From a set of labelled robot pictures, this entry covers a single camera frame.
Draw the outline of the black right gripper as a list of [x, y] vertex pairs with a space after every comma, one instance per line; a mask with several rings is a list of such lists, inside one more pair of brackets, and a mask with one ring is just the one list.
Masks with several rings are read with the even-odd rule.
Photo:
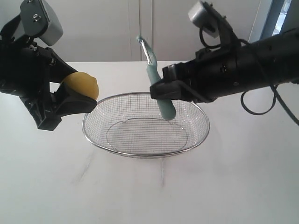
[[238, 52], [200, 50], [197, 58], [163, 68], [163, 79], [150, 86], [152, 99], [211, 103], [240, 92]]

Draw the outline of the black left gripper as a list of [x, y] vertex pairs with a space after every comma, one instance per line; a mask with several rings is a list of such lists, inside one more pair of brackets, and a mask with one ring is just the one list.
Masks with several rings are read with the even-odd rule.
[[37, 128], [54, 130], [63, 116], [91, 112], [97, 105], [67, 84], [50, 92], [50, 83], [62, 83], [77, 72], [51, 48], [31, 45], [0, 46], [0, 91], [20, 98]]

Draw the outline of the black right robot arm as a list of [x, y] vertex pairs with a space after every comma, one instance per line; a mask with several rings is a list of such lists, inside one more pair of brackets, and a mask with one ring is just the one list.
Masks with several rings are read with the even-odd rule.
[[152, 99], [211, 103], [240, 92], [299, 81], [299, 30], [294, 28], [249, 46], [215, 51], [163, 68], [150, 87]]

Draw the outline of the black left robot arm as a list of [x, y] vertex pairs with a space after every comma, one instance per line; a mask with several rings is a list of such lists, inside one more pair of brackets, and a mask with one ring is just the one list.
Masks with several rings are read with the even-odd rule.
[[17, 38], [21, 26], [17, 15], [0, 32], [1, 93], [19, 97], [40, 130], [55, 130], [64, 116], [92, 112], [96, 99], [63, 81], [76, 70], [31, 36]]

